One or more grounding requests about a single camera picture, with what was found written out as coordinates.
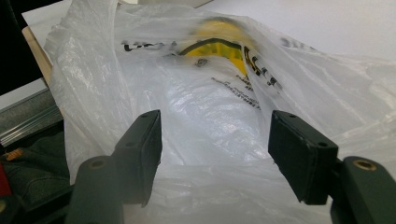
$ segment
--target wrinkled plastic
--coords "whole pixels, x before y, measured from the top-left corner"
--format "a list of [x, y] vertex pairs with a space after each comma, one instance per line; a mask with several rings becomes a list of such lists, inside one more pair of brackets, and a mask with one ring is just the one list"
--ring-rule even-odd
[[[238, 28], [206, 30], [211, 20]], [[180, 55], [212, 37], [241, 46], [244, 67], [214, 49]], [[72, 183], [83, 161], [112, 153], [137, 116], [162, 111], [152, 196], [143, 209], [125, 205], [126, 223], [331, 223], [329, 206], [298, 203], [273, 164], [274, 109], [323, 132], [341, 159], [367, 157], [396, 174], [395, 62], [328, 55], [248, 17], [114, 0], [73, 1], [45, 51]]]

